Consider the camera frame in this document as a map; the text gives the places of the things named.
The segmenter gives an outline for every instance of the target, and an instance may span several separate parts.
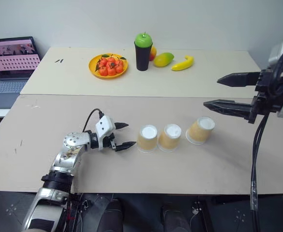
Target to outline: laptop screen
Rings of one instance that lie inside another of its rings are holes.
[[[0,75],[30,77],[40,63],[32,37],[0,39]]]

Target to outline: table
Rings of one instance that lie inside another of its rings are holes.
[[[133,50],[119,49],[130,67],[122,78],[93,77],[90,58],[106,49],[51,48],[0,124],[0,190],[37,191],[63,137],[81,131],[88,113],[100,107],[128,128],[116,132],[119,143],[135,140],[140,126],[181,126],[182,140],[174,153],[143,154],[136,147],[115,153],[84,154],[73,191],[178,194],[249,194],[252,142],[257,123],[223,116],[203,107],[213,98],[250,102],[254,87],[230,88],[216,80],[232,72],[257,71],[247,52],[173,50],[177,62],[194,54],[190,69],[168,67],[139,72]],[[195,146],[185,130],[201,115],[217,126],[210,140]],[[91,119],[92,127],[97,118]],[[269,117],[257,161],[258,191],[283,193],[283,119]]]
[[[129,127],[116,142],[134,141],[142,125],[161,131],[168,123],[182,128],[173,153],[144,154],[134,145],[114,152],[92,150],[82,156],[73,190],[172,194],[249,194],[252,143],[257,123],[224,116],[203,107],[206,98],[21,95],[0,124],[0,190],[37,191],[64,136],[81,131],[88,113],[100,107]],[[193,145],[185,130],[197,117],[216,121],[210,140]],[[94,128],[98,118],[91,118]],[[257,161],[258,191],[283,193],[283,119],[269,117]]]
[[[217,79],[234,72],[260,71],[246,51],[158,50],[171,52],[174,61],[164,68],[152,62],[147,71],[136,69],[133,49],[114,49],[129,62],[127,72],[112,80],[94,77],[88,69],[89,61],[108,49],[56,48],[49,49],[21,94],[61,94],[135,97],[210,97],[252,98],[254,87],[231,88],[217,84]],[[192,55],[195,64],[175,72],[171,66]]]

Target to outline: floor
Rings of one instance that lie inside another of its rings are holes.
[[[19,232],[34,194],[0,192],[0,232]],[[95,232],[102,213],[112,198],[120,198],[125,208],[125,232],[162,232],[160,208],[163,203],[172,203],[191,220],[192,231],[202,232],[200,214],[192,218],[192,205],[205,199],[214,227],[218,232],[252,231],[249,200],[215,203],[212,196],[172,196],[165,194],[84,194],[91,207],[82,213],[82,223],[77,231]],[[271,196],[259,199],[262,231],[283,232],[283,197]]]

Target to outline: green apple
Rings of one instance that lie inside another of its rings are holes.
[[[150,47],[152,45],[152,38],[146,33],[140,33],[136,36],[135,45],[138,47]]]

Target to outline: person's foot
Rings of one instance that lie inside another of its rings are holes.
[[[172,204],[161,207],[161,223],[165,232],[190,232],[191,228],[183,213]]]
[[[110,211],[120,211],[122,214],[122,219],[124,220],[124,207],[120,199],[115,198],[113,199],[106,207],[104,210],[105,212],[110,212]]]
[[[168,211],[175,211],[177,208],[172,203],[164,203],[161,206],[161,223],[164,225],[165,215]]]

